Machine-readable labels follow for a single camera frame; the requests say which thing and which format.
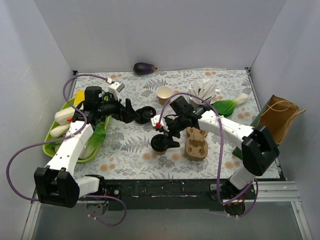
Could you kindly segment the black coffee cup lid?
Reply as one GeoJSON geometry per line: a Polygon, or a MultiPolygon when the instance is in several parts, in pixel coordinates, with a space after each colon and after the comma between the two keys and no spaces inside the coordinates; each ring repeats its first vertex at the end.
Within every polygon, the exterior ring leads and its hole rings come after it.
{"type": "Polygon", "coordinates": [[[153,150],[161,151],[165,150],[166,136],[163,134],[155,135],[150,142],[153,150]]]}

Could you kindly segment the brown paper coffee cup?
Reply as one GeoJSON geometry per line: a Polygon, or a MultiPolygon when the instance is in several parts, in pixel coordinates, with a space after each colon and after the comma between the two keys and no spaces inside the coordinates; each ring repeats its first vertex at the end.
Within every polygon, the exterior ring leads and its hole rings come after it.
{"type": "Polygon", "coordinates": [[[153,153],[157,156],[162,156],[166,153],[166,150],[154,150],[153,153]]]}

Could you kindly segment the brown cardboard cup carrier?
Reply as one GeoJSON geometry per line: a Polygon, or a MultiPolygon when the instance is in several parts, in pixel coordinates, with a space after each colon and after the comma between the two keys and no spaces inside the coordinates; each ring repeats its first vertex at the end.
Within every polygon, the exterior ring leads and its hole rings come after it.
{"type": "Polygon", "coordinates": [[[187,140],[185,142],[184,154],[192,161],[203,161],[208,155],[208,132],[195,127],[186,129],[187,140]]]}

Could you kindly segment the dark green paper bag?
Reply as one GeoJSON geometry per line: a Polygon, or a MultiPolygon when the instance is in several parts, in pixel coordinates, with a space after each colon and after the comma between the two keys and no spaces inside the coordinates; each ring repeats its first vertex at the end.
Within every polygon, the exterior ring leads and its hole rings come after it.
{"type": "MultiPolygon", "coordinates": [[[[272,98],[270,98],[268,100],[268,102],[263,106],[263,108],[261,109],[260,113],[254,118],[253,122],[250,124],[250,126],[252,127],[257,127],[260,124],[260,120],[262,118],[262,115],[265,113],[266,109],[267,109],[267,105],[271,102],[272,98]]],[[[240,148],[236,147],[232,154],[234,156],[236,156],[237,158],[242,160],[242,151],[240,148]]]]}

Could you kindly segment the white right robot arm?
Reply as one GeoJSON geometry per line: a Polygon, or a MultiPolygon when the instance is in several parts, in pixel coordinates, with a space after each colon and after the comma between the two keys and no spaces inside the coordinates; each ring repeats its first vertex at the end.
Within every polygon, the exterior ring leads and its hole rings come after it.
{"type": "Polygon", "coordinates": [[[183,96],[170,103],[178,115],[165,122],[165,148],[176,148],[180,132],[188,127],[195,127],[229,141],[241,150],[242,167],[227,180],[226,192],[232,199],[237,199],[252,184],[255,177],[262,176],[279,156],[280,152],[270,131],[264,125],[257,127],[243,125],[219,116],[214,107],[208,103],[193,107],[183,96]]]}

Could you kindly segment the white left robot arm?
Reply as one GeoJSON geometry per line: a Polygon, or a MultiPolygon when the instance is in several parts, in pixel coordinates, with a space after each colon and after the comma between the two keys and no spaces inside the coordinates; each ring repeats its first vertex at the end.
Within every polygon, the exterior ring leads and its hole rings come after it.
{"type": "Polygon", "coordinates": [[[74,107],[66,139],[45,167],[38,167],[34,172],[38,200],[44,204],[72,208],[79,198],[91,195],[95,200],[106,196],[104,178],[88,175],[74,179],[74,169],[95,128],[111,116],[114,119],[131,123],[139,117],[133,109],[130,99],[122,105],[120,92],[124,84],[113,82],[108,91],[99,86],[89,86],[84,91],[84,101],[74,107]]]}

